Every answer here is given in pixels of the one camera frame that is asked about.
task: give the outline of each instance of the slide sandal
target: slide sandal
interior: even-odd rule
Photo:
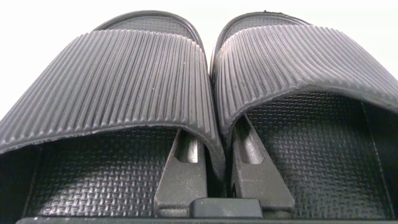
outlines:
[[[395,219],[398,81],[355,41],[256,12],[223,29],[212,64],[232,196],[269,218]]]
[[[224,166],[199,35],[133,12],[72,41],[0,121],[0,221],[187,217]]]

